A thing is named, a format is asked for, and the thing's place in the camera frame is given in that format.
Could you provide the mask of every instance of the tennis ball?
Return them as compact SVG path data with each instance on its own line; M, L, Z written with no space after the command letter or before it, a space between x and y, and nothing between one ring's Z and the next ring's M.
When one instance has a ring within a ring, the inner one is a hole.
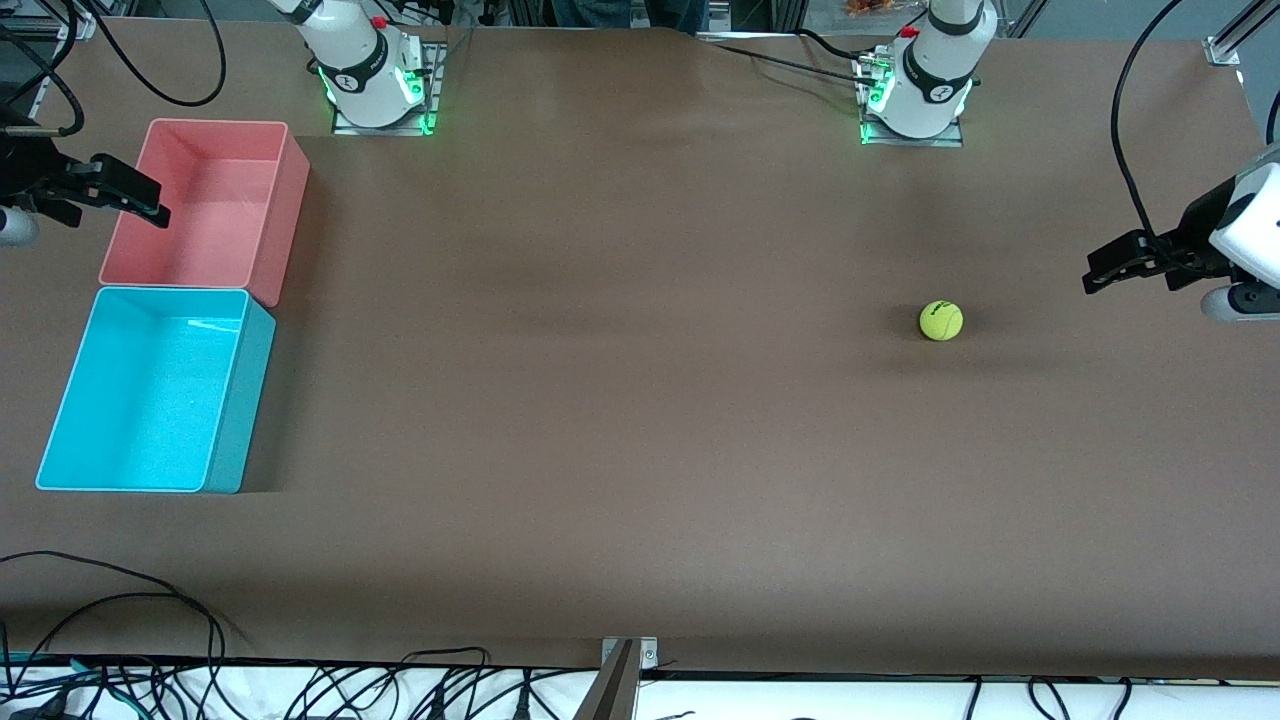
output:
M963 325L964 314L960 307L946 300L929 302L920 310L920 332L929 340L951 340L960 334Z

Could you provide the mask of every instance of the turquoise plastic container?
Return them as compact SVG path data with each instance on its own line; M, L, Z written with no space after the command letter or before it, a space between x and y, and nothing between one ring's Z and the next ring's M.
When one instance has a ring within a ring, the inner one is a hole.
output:
M243 290L104 287L36 487L238 491L274 334Z

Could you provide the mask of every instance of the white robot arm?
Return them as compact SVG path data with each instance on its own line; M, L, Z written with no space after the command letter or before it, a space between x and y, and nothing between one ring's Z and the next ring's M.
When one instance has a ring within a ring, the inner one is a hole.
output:
M892 61L867 102L891 131L916 140L940 135L964 110L998 19L989 0L933 0L925 15L919 32L886 49Z
M302 33L329 96L353 124L385 127L422 104L417 37L375 26L358 0L268 1Z
M1187 206L1158 237L1130 231L1089 254L1084 292L1165 275L1169 290L1230 278L1201 310L1215 320L1280 320L1280 143Z

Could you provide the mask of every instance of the person's leg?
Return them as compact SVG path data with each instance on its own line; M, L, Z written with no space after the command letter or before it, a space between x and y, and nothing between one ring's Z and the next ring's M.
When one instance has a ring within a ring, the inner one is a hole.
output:
M631 27L630 0L552 0L559 27Z
M645 0L649 24L669 27L689 35L707 29L710 3L708 0Z

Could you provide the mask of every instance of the table surface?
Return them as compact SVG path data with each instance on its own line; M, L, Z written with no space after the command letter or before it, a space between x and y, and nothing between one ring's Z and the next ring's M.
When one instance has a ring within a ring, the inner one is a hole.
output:
M202 24L113 27L204 91ZM436 136L324 137L294 31L224 33L228 88L192 111L79 47L88 127L60 146L133 159L157 115L301 136L246 492L35 489L114 222L86 213L0 258L3 550L163 575L239 655L590 664L646 634L678 667L1280 669L1280 325L1079 284L1135 225L1107 135L1128 46L996 42L965 147L919 150L859 145L838 81L666 31L476 31ZM1146 51L1124 132L1160 227L1260 149L1234 70L1185 42ZM954 342L915 331L936 299ZM0 571L19 641L129 587ZM155 606L68 633L204 652Z

